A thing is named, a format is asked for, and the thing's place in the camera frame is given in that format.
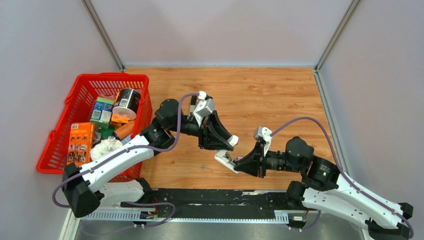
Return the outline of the white stapler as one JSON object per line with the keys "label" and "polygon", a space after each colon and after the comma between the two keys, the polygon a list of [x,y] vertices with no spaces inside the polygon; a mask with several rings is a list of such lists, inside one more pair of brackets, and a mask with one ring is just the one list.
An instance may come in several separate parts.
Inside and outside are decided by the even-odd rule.
{"label": "white stapler", "polygon": [[[239,137],[236,135],[232,135],[227,142],[230,144],[231,147],[235,147],[239,143]],[[234,158],[232,158],[229,154],[228,150],[218,150],[215,155],[214,159],[230,169],[232,172],[239,174],[240,172],[235,170],[236,161]]]}

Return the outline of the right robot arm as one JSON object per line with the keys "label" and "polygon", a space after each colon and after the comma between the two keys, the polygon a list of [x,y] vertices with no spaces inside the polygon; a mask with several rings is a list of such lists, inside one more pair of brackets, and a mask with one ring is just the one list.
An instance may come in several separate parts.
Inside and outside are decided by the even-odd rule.
{"label": "right robot arm", "polygon": [[301,174],[301,181],[292,181],[285,193],[291,209],[334,215],[366,230],[374,240],[411,238],[406,221],[412,217],[412,205],[391,202],[370,192],[334,163],[315,155],[314,148],[298,136],[286,143],[284,152],[266,151],[265,142],[259,140],[248,155],[233,164],[236,171],[259,178],[268,170]]}

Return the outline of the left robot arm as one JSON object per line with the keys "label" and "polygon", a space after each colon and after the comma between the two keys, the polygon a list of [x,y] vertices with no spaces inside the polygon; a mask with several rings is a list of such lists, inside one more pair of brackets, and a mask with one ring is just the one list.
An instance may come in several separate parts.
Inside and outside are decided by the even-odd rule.
{"label": "left robot arm", "polygon": [[122,202],[148,207],[153,194],[144,180],[112,182],[112,179],[142,161],[171,151],[181,134],[197,137],[199,148],[215,151],[219,162],[234,168],[225,154],[234,150],[238,137],[222,125],[212,97],[198,94],[191,97],[194,110],[189,115],[183,114],[181,100],[166,99],[156,110],[151,124],[128,143],[97,160],[81,166],[70,163],[64,168],[58,189],[75,217],[85,217],[102,205]]}

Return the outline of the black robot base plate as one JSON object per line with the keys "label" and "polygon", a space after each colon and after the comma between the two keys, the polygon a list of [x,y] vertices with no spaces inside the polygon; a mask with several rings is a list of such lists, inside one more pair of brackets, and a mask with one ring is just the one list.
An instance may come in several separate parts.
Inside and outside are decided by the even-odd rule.
{"label": "black robot base plate", "polygon": [[140,203],[161,203],[159,217],[173,219],[272,219],[275,211],[304,215],[303,206],[292,206],[284,190],[158,188],[144,194]]}

